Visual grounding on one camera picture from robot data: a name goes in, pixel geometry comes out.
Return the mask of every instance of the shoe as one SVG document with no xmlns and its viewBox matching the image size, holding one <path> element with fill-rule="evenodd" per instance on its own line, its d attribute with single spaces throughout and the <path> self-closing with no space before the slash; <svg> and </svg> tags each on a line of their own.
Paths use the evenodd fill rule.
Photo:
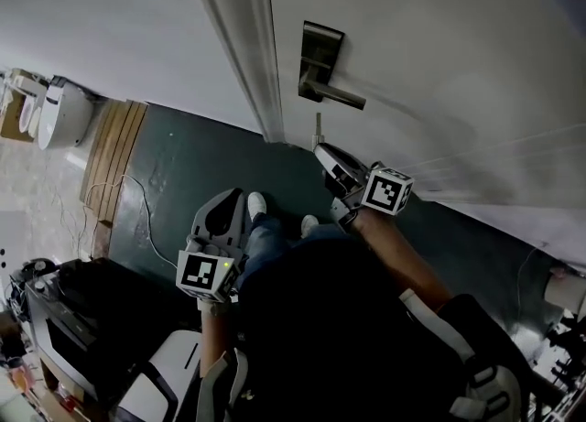
<svg viewBox="0 0 586 422">
<path fill-rule="evenodd" d="M 259 213 L 266 213 L 266 201 L 260 192 L 251 192 L 248 196 L 248 213 L 252 221 Z"/>
<path fill-rule="evenodd" d="M 301 221 L 301 238 L 307 238 L 313 227 L 320 224 L 320 221 L 314 215 L 306 215 Z"/>
</svg>

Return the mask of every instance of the door lock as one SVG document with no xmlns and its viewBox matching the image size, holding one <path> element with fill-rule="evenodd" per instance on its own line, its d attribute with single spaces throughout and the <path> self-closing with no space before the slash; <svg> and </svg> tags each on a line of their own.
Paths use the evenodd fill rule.
<svg viewBox="0 0 586 422">
<path fill-rule="evenodd" d="M 343 38 L 341 31 L 311 22 L 303 24 L 299 96 L 318 103 L 325 97 L 363 110 L 364 98 L 328 85 Z"/>
</svg>

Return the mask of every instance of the blue jeans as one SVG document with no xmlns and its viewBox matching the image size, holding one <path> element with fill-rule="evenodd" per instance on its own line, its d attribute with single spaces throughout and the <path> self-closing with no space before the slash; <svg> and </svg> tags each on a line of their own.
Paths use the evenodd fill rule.
<svg viewBox="0 0 586 422">
<path fill-rule="evenodd" d="M 349 239 L 350 235 L 342 232 L 336 225 L 316 225 L 307 238 L 290 242 L 285 237 L 281 221 L 265 213 L 256 215 L 251 228 L 245 252 L 248 261 L 244 273 L 238 278 L 238 287 L 254 272 L 273 263 L 291 248 L 316 240 Z"/>
</svg>

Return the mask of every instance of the door lever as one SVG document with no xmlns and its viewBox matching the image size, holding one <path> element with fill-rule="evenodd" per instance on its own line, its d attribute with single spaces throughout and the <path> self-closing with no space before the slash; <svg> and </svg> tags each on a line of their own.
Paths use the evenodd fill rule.
<svg viewBox="0 0 586 422">
<path fill-rule="evenodd" d="M 366 100 L 328 85 L 336 65 L 344 34 L 311 22 L 303 24 L 299 96 L 313 102 L 323 97 L 363 110 Z"/>
</svg>

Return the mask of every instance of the stack of wooden planks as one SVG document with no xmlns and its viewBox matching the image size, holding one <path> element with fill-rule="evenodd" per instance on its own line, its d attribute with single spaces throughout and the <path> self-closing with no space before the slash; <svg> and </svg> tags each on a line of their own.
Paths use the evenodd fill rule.
<svg viewBox="0 0 586 422">
<path fill-rule="evenodd" d="M 80 199 L 108 227 L 114 223 L 122 175 L 146 111 L 145 103 L 110 100 L 93 140 Z"/>
</svg>

